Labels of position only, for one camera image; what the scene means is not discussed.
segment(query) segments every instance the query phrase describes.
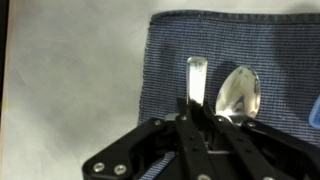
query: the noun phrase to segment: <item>bolt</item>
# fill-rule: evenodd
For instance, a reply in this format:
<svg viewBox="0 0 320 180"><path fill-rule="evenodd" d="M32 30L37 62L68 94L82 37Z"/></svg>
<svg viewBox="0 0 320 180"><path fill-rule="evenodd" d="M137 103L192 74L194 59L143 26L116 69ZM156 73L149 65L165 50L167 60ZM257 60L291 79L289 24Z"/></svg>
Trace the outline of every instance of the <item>bolt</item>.
<svg viewBox="0 0 320 180"><path fill-rule="evenodd" d="M249 127L256 127L256 124L253 123L253 122L248 122L247 125L248 125Z"/></svg>
<svg viewBox="0 0 320 180"><path fill-rule="evenodd" d="M200 174L197 180L211 180L211 178L206 174Z"/></svg>
<svg viewBox="0 0 320 180"><path fill-rule="evenodd" d="M159 126L159 125L161 124L161 121L160 121L160 120L156 120L156 121L154 122L154 124L155 124L156 126Z"/></svg>
<svg viewBox="0 0 320 180"><path fill-rule="evenodd" d="M94 172L101 172L104 170L104 164L102 162L98 162L93 166Z"/></svg>
<svg viewBox="0 0 320 180"><path fill-rule="evenodd" d="M187 116L185 116L185 115L182 116L182 117L181 117L181 120L184 120L184 121L187 120Z"/></svg>
<svg viewBox="0 0 320 180"><path fill-rule="evenodd" d="M127 171L127 167L125 165L117 165L115 168L114 168L114 173L116 173L116 175L122 175L124 173L126 173Z"/></svg>
<svg viewBox="0 0 320 180"><path fill-rule="evenodd" d="M266 177L263 178L263 180L275 180L275 179L273 177L266 176Z"/></svg>

